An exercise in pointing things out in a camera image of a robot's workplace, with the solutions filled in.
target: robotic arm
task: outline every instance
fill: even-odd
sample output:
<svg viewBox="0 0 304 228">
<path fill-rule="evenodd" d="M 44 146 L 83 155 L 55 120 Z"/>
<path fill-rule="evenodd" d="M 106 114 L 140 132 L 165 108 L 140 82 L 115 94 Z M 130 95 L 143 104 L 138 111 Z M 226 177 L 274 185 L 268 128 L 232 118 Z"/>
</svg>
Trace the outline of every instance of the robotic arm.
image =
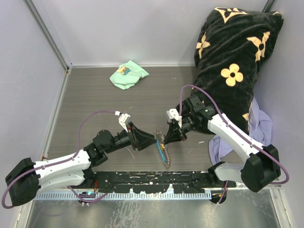
<svg viewBox="0 0 304 228">
<path fill-rule="evenodd" d="M 187 98 L 183 102 L 183 107 L 186 109 L 183 117 L 179 116 L 176 109 L 167 111 L 169 130 L 164 144 L 185 141 L 186 133 L 200 127 L 224 139 L 243 161 L 243 164 L 219 162 L 212 166 L 208 169 L 212 181 L 243 182 L 251 191 L 258 192 L 281 175 L 280 167 L 257 149 L 264 150 L 279 161 L 278 151 L 273 145 L 266 147 L 253 140 L 236 127 L 225 114 L 220 115 L 213 106 L 206 107 L 202 104 L 197 95 Z"/>
<path fill-rule="evenodd" d="M 108 130 L 101 130 L 91 144 L 77 153 L 49 161 L 32 162 L 30 158 L 21 160 L 6 177 L 8 186 L 24 172 L 41 166 L 43 168 L 25 175 L 12 185 L 9 190 L 12 205 L 20 206 L 52 189 L 80 184 L 89 186 L 94 181 L 92 167 L 108 160 L 107 153 L 129 145 L 141 151 L 155 144 L 156 139 L 152 134 L 138 129 L 132 122 L 126 123 L 129 117 L 128 114 L 120 115 L 119 123 L 124 130 L 116 136 L 112 136 Z"/>
</svg>

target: blue strip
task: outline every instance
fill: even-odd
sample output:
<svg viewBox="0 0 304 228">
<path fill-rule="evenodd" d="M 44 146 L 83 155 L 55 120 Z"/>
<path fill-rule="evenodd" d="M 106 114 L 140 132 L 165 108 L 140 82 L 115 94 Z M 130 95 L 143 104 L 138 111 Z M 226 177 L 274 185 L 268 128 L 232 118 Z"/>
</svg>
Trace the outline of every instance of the blue strip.
<svg viewBox="0 0 304 228">
<path fill-rule="evenodd" d="M 166 162 L 166 159 L 165 159 L 165 157 L 163 156 L 163 153 L 162 153 L 162 149 L 161 149 L 160 142 L 157 141 L 157 142 L 156 142 L 156 145 L 157 145 L 157 148 L 158 148 L 159 153 L 161 154 L 161 158 L 162 158 L 163 162 Z"/>
</svg>

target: white plastic part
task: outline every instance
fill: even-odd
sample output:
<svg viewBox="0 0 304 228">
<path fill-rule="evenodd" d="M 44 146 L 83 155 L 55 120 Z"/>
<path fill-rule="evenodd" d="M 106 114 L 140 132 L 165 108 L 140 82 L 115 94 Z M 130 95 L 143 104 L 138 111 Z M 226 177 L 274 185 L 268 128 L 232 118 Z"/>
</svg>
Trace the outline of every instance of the white plastic part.
<svg viewBox="0 0 304 228">
<path fill-rule="evenodd" d="M 222 114 L 224 118 L 228 121 L 228 124 L 233 126 L 239 133 L 241 133 L 245 138 L 250 140 L 252 143 L 259 148 L 263 148 L 263 144 L 255 141 L 250 138 L 249 135 L 245 134 L 242 130 L 240 130 L 237 126 L 235 126 L 225 114 Z M 217 134 L 226 143 L 228 143 L 240 156 L 242 161 L 245 163 L 248 158 L 250 158 L 250 154 L 256 154 L 259 150 L 251 147 L 247 142 L 245 142 L 241 137 L 239 137 L 229 126 L 227 126 L 224 121 L 221 119 L 219 114 L 212 117 L 212 120 L 208 121 L 208 129 L 213 133 Z"/>
<path fill-rule="evenodd" d="M 179 126 L 181 127 L 181 120 L 182 116 L 180 116 L 179 112 L 175 109 L 172 108 L 169 111 L 166 111 L 168 121 L 171 123 L 172 120 L 176 120 L 179 123 Z"/>
<path fill-rule="evenodd" d="M 127 126 L 126 126 L 126 122 L 130 119 L 130 115 L 127 114 L 127 113 L 124 113 L 122 115 L 120 115 L 120 117 L 118 118 L 118 122 L 119 124 L 126 130 L 128 131 L 127 129 Z"/>
<path fill-rule="evenodd" d="M 221 181 L 243 182 L 241 178 L 241 170 L 244 164 L 228 164 L 224 163 L 218 166 L 214 171 Z"/>
<path fill-rule="evenodd" d="M 85 180 L 82 170 L 68 172 L 58 178 L 53 178 L 49 182 L 41 184 L 41 188 L 37 191 L 37 195 L 54 189 L 60 189 L 62 187 L 70 185 L 79 185 Z"/>
<path fill-rule="evenodd" d="M 36 164 L 34 165 L 34 168 L 42 166 L 42 165 L 53 164 L 55 162 L 63 161 L 68 158 L 71 158 L 73 155 L 74 154 L 70 154 L 70 155 L 67 155 L 64 157 L 60 157 L 60 158 L 56 158 L 56 159 L 52 159 L 52 160 L 48 160 L 48 161 L 42 161 L 42 162 L 37 161 Z M 70 181 L 70 178 L 68 178 L 70 173 L 76 172 L 76 174 L 79 175 L 80 174 L 79 171 L 82 172 L 81 170 L 86 170 L 90 167 L 91 162 L 89 161 L 89 158 L 90 157 L 86 151 L 80 150 L 78 155 L 74 159 L 72 159 L 68 162 L 37 170 L 36 174 L 40 175 L 39 185 L 41 187 L 45 186 L 45 188 L 46 188 L 48 186 L 47 183 L 50 183 L 50 182 L 53 183 L 53 181 L 55 181 L 55 180 L 57 180 L 57 182 L 54 182 L 54 184 L 59 183 L 58 179 L 60 179 L 60 178 L 63 178 L 63 179 L 65 178 L 66 181 Z M 64 183 L 64 181 L 61 181 L 60 183 L 63 183 L 63 185 L 61 187 L 65 187 L 65 186 L 69 185 L 68 183 Z"/>
</svg>

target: gray tabletop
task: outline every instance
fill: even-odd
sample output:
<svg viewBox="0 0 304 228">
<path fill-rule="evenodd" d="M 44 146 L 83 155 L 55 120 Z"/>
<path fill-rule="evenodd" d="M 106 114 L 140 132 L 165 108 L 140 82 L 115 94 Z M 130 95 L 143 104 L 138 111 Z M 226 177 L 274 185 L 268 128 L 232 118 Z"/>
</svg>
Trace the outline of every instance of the gray tabletop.
<svg viewBox="0 0 304 228">
<path fill-rule="evenodd" d="M 145 67 L 150 75 L 135 86 L 122 90 L 115 87 L 109 77 L 116 68 L 73 68 L 60 109 L 48 159 L 74 153 L 77 150 L 77 134 L 80 123 L 97 110 L 117 110 L 131 115 L 131 121 L 139 129 L 154 133 L 167 133 L 165 112 L 179 102 L 182 86 L 191 84 L 195 75 L 193 67 Z M 184 91 L 184 98 L 190 89 Z M 112 134 L 122 130 L 118 117 L 113 114 L 97 114 L 83 125 L 81 147 L 88 145 L 96 134 L 107 129 Z M 212 166 L 208 142 L 212 135 L 190 132 L 185 142 L 168 145 L 172 166 L 169 170 L 206 171 Z M 109 160 L 95 167 L 95 171 L 164 171 L 166 170 L 156 145 L 143 151 L 121 149 L 108 154 Z M 235 152 L 224 161 L 239 163 Z"/>
</svg>

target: silver chain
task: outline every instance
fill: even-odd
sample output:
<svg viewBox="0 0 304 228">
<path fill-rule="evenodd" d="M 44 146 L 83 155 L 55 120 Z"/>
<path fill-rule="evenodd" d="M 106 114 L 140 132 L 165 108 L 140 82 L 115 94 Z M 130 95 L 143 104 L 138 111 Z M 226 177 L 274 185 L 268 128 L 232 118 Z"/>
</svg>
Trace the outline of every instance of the silver chain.
<svg viewBox="0 0 304 228">
<path fill-rule="evenodd" d="M 161 131 L 155 131 L 155 136 L 156 136 L 156 139 L 160 139 L 160 145 L 163 148 L 162 152 L 163 152 L 163 155 L 166 159 L 166 162 L 164 163 L 164 166 L 166 167 L 166 169 L 168 169 L 168 168 L 171 167 L 171 156 L 170 156 L 170 153 L 168 151 L 168 146 L 164 145 L 165 136 L 162 135 Z"/>
</svg>

